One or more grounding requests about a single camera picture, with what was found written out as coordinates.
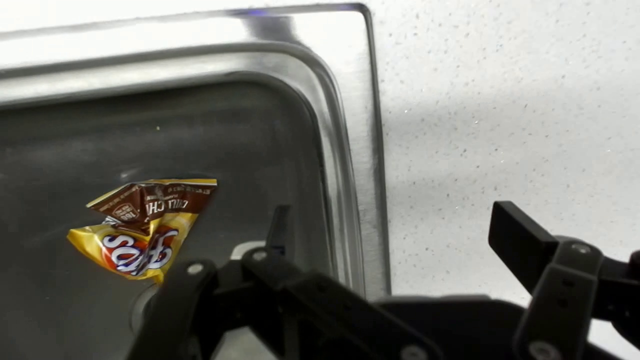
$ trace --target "snack wrapper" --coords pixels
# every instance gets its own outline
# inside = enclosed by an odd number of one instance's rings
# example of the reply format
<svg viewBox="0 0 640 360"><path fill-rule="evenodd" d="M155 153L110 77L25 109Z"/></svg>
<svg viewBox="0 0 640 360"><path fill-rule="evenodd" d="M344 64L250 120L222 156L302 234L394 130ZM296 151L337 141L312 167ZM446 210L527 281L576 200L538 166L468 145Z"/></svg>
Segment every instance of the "snack wrapper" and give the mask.
<svg viewBox="0 0 640 360"><path fill-rule="evenodd" d="M72 246L130 279L162 281L217 180L145 180L124 184L88 203L102 224L72 228Z"/></svg>

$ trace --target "sink basin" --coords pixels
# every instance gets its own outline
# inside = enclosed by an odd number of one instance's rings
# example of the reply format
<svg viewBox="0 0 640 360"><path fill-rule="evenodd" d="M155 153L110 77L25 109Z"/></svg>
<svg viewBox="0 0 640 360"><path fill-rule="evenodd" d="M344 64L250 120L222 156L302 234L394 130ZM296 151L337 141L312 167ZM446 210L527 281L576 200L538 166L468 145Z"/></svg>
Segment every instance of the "sink basin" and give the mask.
<svg viewBox="0 0 640 360"><path fill-rule="evenodd" d="M84 203L216 176L180 257L223 264L290 203L285 256L387 293L382 141L359 5L209 12L0 33L0 339L8 358L124 358L151 283L66 241Z"/></svg>

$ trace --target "white countertop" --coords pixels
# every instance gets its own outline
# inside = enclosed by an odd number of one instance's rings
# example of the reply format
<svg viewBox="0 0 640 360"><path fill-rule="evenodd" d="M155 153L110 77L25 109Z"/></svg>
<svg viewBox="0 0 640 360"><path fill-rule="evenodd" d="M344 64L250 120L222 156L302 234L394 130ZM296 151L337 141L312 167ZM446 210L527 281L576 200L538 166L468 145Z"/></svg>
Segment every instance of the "white countertop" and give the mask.
<svg viewBox="0 0 640 360"><path fill-rule="evenodd" d="M0 32L267 3L308 2L4 0ZM395 293L525 302L486 246L494 200L618 259L640 247L640 2L364 3L376 32ZM608 325L593 332L618 356L640 358Z"/></svg>

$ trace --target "yellow wrapper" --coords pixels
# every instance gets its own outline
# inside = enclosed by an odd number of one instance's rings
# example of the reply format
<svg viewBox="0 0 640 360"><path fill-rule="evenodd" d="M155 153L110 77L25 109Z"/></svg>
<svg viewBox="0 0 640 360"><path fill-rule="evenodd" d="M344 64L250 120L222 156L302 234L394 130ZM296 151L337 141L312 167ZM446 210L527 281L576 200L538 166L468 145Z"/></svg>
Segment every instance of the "yellow wrapper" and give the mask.
<svg viewBox="0 0 640 360"><path fill-rule="evenodd" d="M119 185L88 203L105 214L105 221L72 228L68 239L110 272L162 281L216 185L213 177Z"/></svg>

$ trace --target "stainless steel sink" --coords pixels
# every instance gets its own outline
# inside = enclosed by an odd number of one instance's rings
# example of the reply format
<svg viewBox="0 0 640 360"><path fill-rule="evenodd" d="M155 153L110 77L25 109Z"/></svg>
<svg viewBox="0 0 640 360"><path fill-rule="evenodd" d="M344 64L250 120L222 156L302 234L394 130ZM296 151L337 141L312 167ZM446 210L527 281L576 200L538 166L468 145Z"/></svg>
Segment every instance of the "stainless steel sink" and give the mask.
<svg viewBox="0 0 640 360"><path fill-rule="evenodd" d="M84 202L216 176L180 257L222 264L294 210L287 256L387 293L382 141L359 5L205 12L0 33L0 339L8 358L121 358L149 283L76 254Z"/></svg>

